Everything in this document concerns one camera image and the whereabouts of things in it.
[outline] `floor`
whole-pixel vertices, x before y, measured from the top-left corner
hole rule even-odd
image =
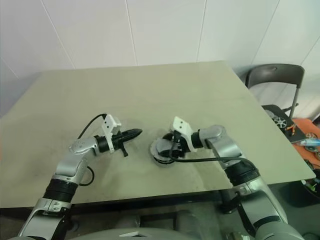
[[[274,192],[288,217],[289,224],[292,225],[301,234],[313,232],[320,235],[320,204],[306,207],[293,207],[283,198],[283,188],[285,184],[274,184],[271,190]],[[137,210],[101,212],[93,214],[76,215],[72,219],[79,223],[76,231],[69,231],[66,239],[71,239],[87,233],[111,229],[116,222],[127,215],[139,215],[142,217],[142,227],[161,227],[165,229],[173,229],[173,219],[168,217],[165,219],[157,219],[156,217],[168,215],[180,210],[191,211],[200,222],[201,236],[203,240],[224,240],[226,234],[230,232],[241,232],[247,235],[242,226],[240,216],[237,211],[231,214],[221,214],[217,208],[218,203],[213,202],[196,202],[172,206],[143,208]],[[6,240],[17,235],[23,220],[11,219],[0,216],[0,239]],[[316,240],[318,238],[313,235],[306,235],[306,240]]]

